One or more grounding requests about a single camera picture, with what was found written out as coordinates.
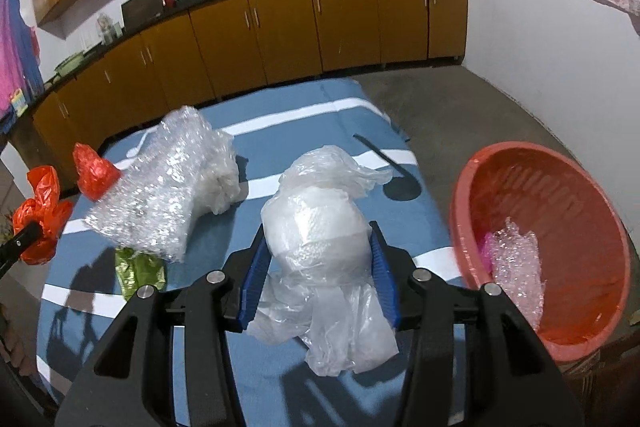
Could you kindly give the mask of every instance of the bubble wrap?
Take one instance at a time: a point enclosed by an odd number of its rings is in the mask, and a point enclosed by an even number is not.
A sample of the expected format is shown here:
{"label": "bubble wrap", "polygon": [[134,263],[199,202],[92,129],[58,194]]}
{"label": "bubble wrap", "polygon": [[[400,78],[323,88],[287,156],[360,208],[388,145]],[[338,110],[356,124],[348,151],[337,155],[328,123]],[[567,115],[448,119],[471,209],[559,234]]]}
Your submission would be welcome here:
{"label": "bubble wrap", "polygon": [[169,113],[84,222],[123,247],[183,261],[195,220],[224,212],[239,196],[232,140],[193,107]]}
{"label": "bubble wrap", "polygon": [[506,226],[485,237],[481,257],[491,259],[494,280],[516,304],[534,330],[538,330],[545,301],[540,279],[538,240],[533,232],[520,235],[508,217]]}

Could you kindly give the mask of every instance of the green item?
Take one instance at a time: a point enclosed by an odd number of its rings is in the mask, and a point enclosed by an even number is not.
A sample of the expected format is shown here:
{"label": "green item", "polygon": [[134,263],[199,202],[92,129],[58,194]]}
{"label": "green item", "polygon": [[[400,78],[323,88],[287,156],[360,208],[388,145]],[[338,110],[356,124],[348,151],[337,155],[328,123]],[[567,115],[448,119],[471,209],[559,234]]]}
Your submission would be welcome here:
{"label": "green item", "polygon": [[150,284],[159,290],[166,286],[164,261],[133,248],[116,248],[116,275],[122,296],[129,300],[140,286]]}

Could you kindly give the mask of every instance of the red bag on shelf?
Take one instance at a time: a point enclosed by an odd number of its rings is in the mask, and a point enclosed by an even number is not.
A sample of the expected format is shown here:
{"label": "red bag on shelf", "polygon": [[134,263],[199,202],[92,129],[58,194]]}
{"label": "red bag on shelf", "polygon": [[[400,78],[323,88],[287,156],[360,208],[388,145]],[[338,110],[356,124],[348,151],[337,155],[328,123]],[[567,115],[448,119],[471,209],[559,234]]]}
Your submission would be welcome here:
{"label": "red bag on shelf", "polygon": [[34,197],[20,205],[14,213],[14,233],[20,232],[31,221],[42,227],[42,238],[22,253],[27,264],[45,264],[56,254],[60,233],[71,216],[73,203],[60,200],[60,182],[53,167],[31,169],[27,180],[33,187]]}
{"label": "red bag on shelf", "polygon": [[92,201],[99,200],[120,178],[120,170],[113,163],[83,143],[74,147],[74,162],[80,175],[78,188]]}

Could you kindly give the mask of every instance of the blue striped blanket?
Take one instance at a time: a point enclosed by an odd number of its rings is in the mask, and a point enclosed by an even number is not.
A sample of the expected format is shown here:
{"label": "blue striped blanket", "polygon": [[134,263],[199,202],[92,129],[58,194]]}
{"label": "blue striped blanket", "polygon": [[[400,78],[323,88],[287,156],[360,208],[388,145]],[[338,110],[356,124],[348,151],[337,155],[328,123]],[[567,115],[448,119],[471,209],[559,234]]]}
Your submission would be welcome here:
{"label": "blue striped blanket", "polygon": [[[383,187],[357,200],[367,220],[376,220],[388,244],[407,250],[418,266],[460,283],[449,235],[418,171],[414,154],[388,118],[349,79],[331,79],[263,89],[201,110],[214,128],[234,136],[243,193],[241,203],[220,216],[201,217],[190,237],[186,260],[170,264],[168,288],[181,288],[222,267],[229,253],[247,248],[260,226],[260,210],[277,190],[280,174],[305,152],[334,144],[369,168],[388,164],[361,142],[369,139],[410,172],[422,189],[417,198],[397,201]],[[154,128],[115,143],[105,157],[126,169],[148,143]],[[114,276],[114,245],[88,230],[82,218],[91,202],[81,197],[67,223],[44,287],[38,327],[38,369],[44,384],[60,400],[124,305]],[[456,338],[461,333],[456,330]],[[228,333],[236,386],[247,425],[358,426],[391,425],[404,378],[411,333],[398,335],[400,354],[373,371],[338,378],[316,377],[304,362],[297,341],[265,346],[246,334]],[[184,329],[174,335],[176,418],[189,425],[184,379]],[[456,343],[460,349],[462,343]],[[456,380],[464,377],[464,361]],[[452,422],[460,419],[460,382],[452,404]]]}

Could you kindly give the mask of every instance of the orange plastic tub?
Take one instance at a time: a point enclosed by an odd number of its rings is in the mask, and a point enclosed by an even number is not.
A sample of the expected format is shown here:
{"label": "orange plastic tub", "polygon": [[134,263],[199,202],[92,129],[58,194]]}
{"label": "orange plastic tub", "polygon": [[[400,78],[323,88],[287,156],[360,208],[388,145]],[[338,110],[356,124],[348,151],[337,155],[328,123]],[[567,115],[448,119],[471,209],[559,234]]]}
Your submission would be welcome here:
{"label": "orange plastic tub", "polygon": [[550,149],[504,142],[476,153],[460,174],[450,232],[466,283],[491,277],[478,244],[507,217],[538,238],[545,305],[538,336],[556,362],[581,359],[616,327],[629,292],[626,233],[598,184]]}

